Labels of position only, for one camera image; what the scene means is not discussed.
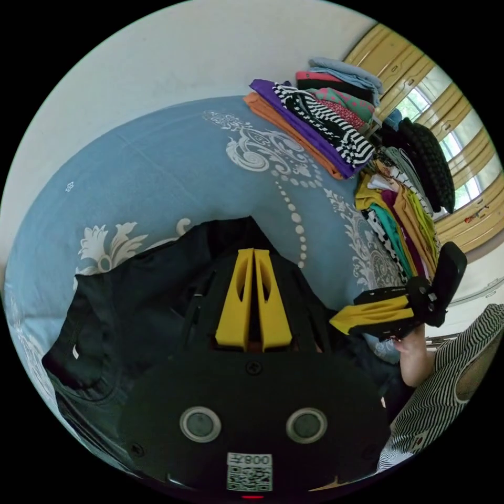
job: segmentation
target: screw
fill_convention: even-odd
[[[131,451],[133,452],[133,455],[135,457],[143,457],[145,455],[144,449],[138,444],[138,443],[133,443],[131,445]]]
[[[247,362],[247,365],[245,366],[245,371],[250,374],[251,376],[257,376],[258,374],[261,374],[262,365],[260,362],[257,361],[250,361]]]

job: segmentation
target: black and white striped shirt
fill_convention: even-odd
[[[377,473],[417,454],[435,441],[468,401],[455,387],[467,366],[504,330],[504,304],[489,305],[456,340],[436,351],[432,375],[420,385],[391,424]]]
[[[284,108],[318,130],[352,169],[363,167],[371,159],[373,145],[338,114],[318,102],[311,93],[277,82],[273,91]]]

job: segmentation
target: white floral pattern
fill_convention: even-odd
[[[56,396],[53,384],[42,366],[44,351],[36,338],[29,334],[26,328],[23,328],[21,313],[12,294],[9,295],[9,301],[11,305],[9,324],[14,330],[13,335],[17,337],[23,348],[22,354],[26,356],[28,376],[44,401],[48,405],[56,407]]]
[[[157,241],[145,250],[149,250],[154,247],[158,247],[168,242],[174,242],[179,237],[186,233],[187,226],[190,226],[191,221],[188,218],[180,219],[175,230],[177,236],[166,238],[161,241]],[[126,222],[124,224],[116,224],[115,236],[110,243],[109,252],[105,251],[105,238],[107,237],[108,231],[105,230],[105,224],[101,227],[94,226],[93,228],[87,227],[84,229],[84,238],[80,241],[80,250],[78,255],[81,259],[91,259],[94,264],[87,266],[84,269],[75,268],[76,275],[96,275],[98,273],[104,273],[115,268],[126,259],[133,257],[137,250],[143,245],[143,241],[148,237],[148,235],[139,235],[134,238],[129,238],[128,235],[133,231],[136,222]],[[73,278],[74,291],[77,289],[77,279]]]
[[[325,189],[325,195],[331,202],[334,213],[348,222],[345,224],[346,234],[350,237],[350,247],[356,253],[352,257],[353,275],[362,290],[379,287],[401,286],[399,271],[388,257],[385,249],[368,229],[364,217],[353,205],[346,202],[342,196]]]
[[[222,129],[239,132],[238,139],[229,137],[226,153],[233,163],[244,170],[271,170],[273,176],[280,175],[282,180],[290,181],[293,185],[321,187],[318,178],[310,171],[312,169],[319,173],[317,165],[302,145],[289,135],[280,131],[259,131],[249,122],[244,122],[232,114],[206,111],[203,118]]]

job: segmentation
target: bed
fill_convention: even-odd
[[[353,206],[356,184],[333,179],[241,96],[168,107],[90,143],[38,195],[6,268],[10,333],[48,407],[61,420],[41,358],[58,337],[75,274],[107,271],[201,222],[251,215],[333,309],[400,285]]]

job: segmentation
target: person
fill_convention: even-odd
[[[414,392],[391,422],[375,474],[417,455],[452,424],[483,381],[503,334],[504,304],[490,304],[469,328],[435,352],[427,350],[425,326],[394,340],[401,377]],[[355,482],[336,478],[315,490]]]

